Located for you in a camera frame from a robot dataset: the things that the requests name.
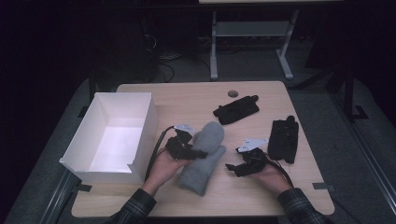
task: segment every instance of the white cardboard box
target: white cardboard box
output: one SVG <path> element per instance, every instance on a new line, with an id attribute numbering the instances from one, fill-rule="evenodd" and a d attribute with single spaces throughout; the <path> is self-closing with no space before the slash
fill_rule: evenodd
<path id="1" fill-rule="evenodd" d="M 157 123 L 150 92 L 97 92 L 60 163 L 85 183 L 143 183 Z"/>

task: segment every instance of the gray cloth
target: gray cloth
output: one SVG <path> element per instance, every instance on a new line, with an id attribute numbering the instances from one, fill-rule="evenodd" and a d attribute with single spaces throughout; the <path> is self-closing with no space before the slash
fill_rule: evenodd
<path id="1" fill-rule="evenodd" d="M 193 138 L 193 150 L 202 150 L 208 155 L 205 159 L 196 159 L 192 164 L 184 167 L 178 180 L 178 185 L 182 189 L 189 189 L 204 196 L 206 186 L 212 176 L 221 156 L 226 151 L 226 147 L 221 146 L 224 139 L 224 129 L 217 122 L 209 122 Z"/>
<path id="2" fill-rule="evenodd" d="M 218 164 L 219 159 L 226 151 L 225 146 L 220 146 L 215 153 L 208 155 L 205 159 L 196 159 L 192 164 L 183 169 L 178 180 L 182 189 L 189 189 L 200 196 L 206 193 L 207 183 Z"/>

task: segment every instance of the black object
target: black object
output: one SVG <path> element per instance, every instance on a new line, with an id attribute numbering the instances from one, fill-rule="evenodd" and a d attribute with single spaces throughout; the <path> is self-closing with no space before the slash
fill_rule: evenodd
<path id="1" fill-rule="evenodd" d="M 180 130 L 175 130 L 176 137 L 170 137 L 165 147 L 168 149 L 172 158 L 175 160 L 195 160 L 197 158 L 204 159 L 207 156 L 206 152 L 201 150 L 192 150 L 192 145 L 188 144 L 192 136 Z"/>
<path id="2" fill-rule="evenodd" d="M 254 148 L 253 150 L 247 151 L 247 152 L 239 152 L 239 148 L 236 149 L 236 152 L 242 155 L 242 159 L 246 162 L 240 165 L 231 165 L 231 164 L 225 164 L 227 169 L 229 171 L 233 171 L 236 176 L 245 176 L 245 175 L 251 175 L 260 172 L 264 167 L 269 164 L 274 166 L 278 171 L 282 173 L 283 176 L 285 176 L 286 180 L 289 182 L 289 184 L 293 187 L 293 184 L 291 182 L 291 179 L 286 173 L 286 171 L 278 164 L 274 163 L 273 161 L 269 161 L 267 159 L 267 156 L 265 153 L 259 149 L 258 147 Z"/>
<path id="3" fill-rule="evenodd" d="M 268 142 L 268 156 L 275 161 L 282 159 L 289 164 L 294 164 L 297 153 L 299 124 L 294 116 L 287 120 L 274 120 Z"/>
<path id="4" fill-rule="evenodd" d="M 161 136 L 158 139 L 157 144 L 155 145 L 155 148 L 151 154 L 151 158 L 149 159 L 145 181 L 149 178 L 149 173 L 151 171 L 152 165 L 155 162 L 155 159 L 157 158 L 157 153 L 158 153 L 158 149 L 160 148 L 160 144 L 163 141 L 163 138 L 165 137 L 166 133 L 171 129 L 174 129 L 174 126 L 168 127 L 167 129 L 165 129 L 165 131 L 161 133 Z M 165 148 L 169 150 L 169 153 L 171 154 L 173 159 L 195 160 L 196 158 L 202 158 L 202 159 L 206 158 L 207 153 L 201 150 L 191 149 L 192 145 L 188 144 L 192 139 L 191 134 L 178 129 L 175 129 L 175 132 L 177 133 L 177 136 L 169 138 L 165 146 Z"/>
<path id="5" fill-rule="evenodd" d="M 219 122 L 222 125 L 234 123 L 249 115 L 260 111 L 256 102 L 259 96 L 245 96 L 227 105 L 220 105 L 218 109 L 213 111 L 216 117 L 219 117 Z"/>

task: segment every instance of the shirt cuff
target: shirt cuff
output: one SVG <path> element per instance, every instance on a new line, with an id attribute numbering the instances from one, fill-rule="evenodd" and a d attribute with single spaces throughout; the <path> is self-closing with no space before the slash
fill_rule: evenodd
<path id="1" fill-rule="evenodd" d="M 130 212 L 134 211 L 138 216 L 148 216 L 157 201 L 142 189 L 138 189 L 124 205 Z"/>
<path id="2" fill-rule="evenodd" d="M 282 205 L 287 217 L 294 217 L 298 213 L 315 211 L 301 189 L 288 189 L 279 194 L 277 200 Z"/>

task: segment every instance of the person's right hand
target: person's right hand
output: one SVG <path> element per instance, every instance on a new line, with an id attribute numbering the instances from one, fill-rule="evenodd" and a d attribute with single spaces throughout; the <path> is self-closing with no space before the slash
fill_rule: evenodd
<path id="1" fill-rule="evenodd" d="M 170 180 L 180 167 L 191 164 L 192 162 L 188 160 L 174 160 L 169 151 L 166 148 L 162 148 L 157 154 L 157 158 L 152 165 L 148 179 L 142 186 L 142 190 L 154 196 L 160 186 Z"/>
<path id="2" fill-rule="evenodd" d="M 292 189 L 286 178 L 274 166 L 267 164 L 260 172 L 248 175 L 263 187 L 272 191 L 276 197 L 285 190 Z"/>

